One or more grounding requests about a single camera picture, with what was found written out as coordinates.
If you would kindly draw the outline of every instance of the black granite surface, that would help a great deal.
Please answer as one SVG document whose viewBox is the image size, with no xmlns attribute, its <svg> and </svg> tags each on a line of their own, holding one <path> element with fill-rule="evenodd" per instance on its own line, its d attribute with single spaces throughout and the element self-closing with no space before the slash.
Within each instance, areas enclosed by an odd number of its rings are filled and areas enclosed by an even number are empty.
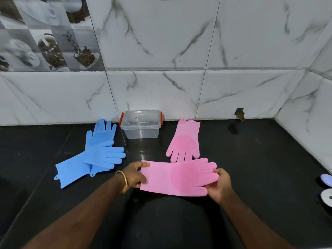
<svg viewBox="0 0 332 249">
<path fill-rule="evenodd" d="M 165 153 L 176 124 L 165 122 L 156 139 L 128 140 L 118 129 L 115 146 L 124 146 L 127 157 L 116 170 L 142 159 L 169 162 Z M 82 152 L 85 134 L 93 128 L 93 124 L 1 128 L 0 178 L 12 188 L 27 189 L 27 196 L 33 191 L 0 242 L 1 249 L 22 247 L 114 175 L 115 171 L 87 175 L 64 189 L 53 180 L 54 165 Z M 19 146 L 10 142 L 16 135 Z M 278 234 L 298 248 L 332 247 L 331 210 L 319 197 L 324 186 L 318 177 L 326 171 L 274 120 L 202 121 L 199 142 L 201 157 L 226 169 L 235 191 Z M 24 167 L 27 163 L 15 156 L 23 150 L 34 171 L 30 179 L 24 177 L 30 171 Z M 113 202 L 90 247 L 243 248 L 209 197 L 137 189 Z"/>
</svg>

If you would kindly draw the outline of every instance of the plastic container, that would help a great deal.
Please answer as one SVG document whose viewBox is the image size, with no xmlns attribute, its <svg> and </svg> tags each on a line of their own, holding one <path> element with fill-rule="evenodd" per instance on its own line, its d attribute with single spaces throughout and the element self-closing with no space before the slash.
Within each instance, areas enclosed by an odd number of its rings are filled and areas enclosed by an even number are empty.
<svg viewBox="0 0 332 249">
<path fill-rule="evenodd" d="M 119 125 L 128 139 L 157 138 L 163 125 L 158 110 L 130 110 L 122 113 Z"/>
</svg>

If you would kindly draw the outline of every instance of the container lid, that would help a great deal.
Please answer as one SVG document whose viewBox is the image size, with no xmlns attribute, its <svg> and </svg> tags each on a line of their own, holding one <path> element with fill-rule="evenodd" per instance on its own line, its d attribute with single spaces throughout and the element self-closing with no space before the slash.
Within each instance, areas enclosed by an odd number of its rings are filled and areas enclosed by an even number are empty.
<svg viewBox="0 0 332 249">
<path fill-rule="evenodd" d="M 123 130 L 158 129 L 161 127 L 159 110 L 130 110 L 123 114 L 120 125 Z"/>
</svg>

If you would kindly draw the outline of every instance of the bracelet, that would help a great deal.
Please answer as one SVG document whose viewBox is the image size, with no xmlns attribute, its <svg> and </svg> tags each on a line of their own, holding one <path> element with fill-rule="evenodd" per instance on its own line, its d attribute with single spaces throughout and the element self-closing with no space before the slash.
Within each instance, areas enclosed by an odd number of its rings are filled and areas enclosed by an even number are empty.
<svg viewBox="0 0 332 249">
<path fill-rule="evenodd" d="M 125 180 L 125 183 L 126 183 L 126 187 L 124 188 L 125 190 L 122 192 L 122 194 L 124 194 L 127 191 L 127 177 L 121 170 L 118 170 L 117 172 L 115 172 L 115 174 L 118 174 L 118 173 L 121 173 L 123 175 L 123 177 L 125 178 L 124 180 Z"/>
</svg>

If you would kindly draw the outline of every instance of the human hand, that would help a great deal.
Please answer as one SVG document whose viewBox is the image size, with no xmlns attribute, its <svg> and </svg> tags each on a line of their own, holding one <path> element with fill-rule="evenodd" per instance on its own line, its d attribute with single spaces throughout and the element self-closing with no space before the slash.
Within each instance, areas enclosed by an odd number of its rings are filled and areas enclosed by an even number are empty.
<svg viewBox="0 0 332 249">
<path fill-rule="evenodd" d="M 208 195 L 216 203 L 221 204 L 222 201 L 233 192 L 230 176 L 224 169 L 213 169 L 214 173 L 219 175 L 218 181 L 208 184 L 205 188 Z"/>
<path fill-rule="evenodd" d="M 130 187 L 139 188 L 141 183 L 147 184 L 146 177 L 139 172 L 142 167 L 149 167 L 147 162 L 132 162 L 122 172 L 127 178 L 127 183 Z"/>
</svg>

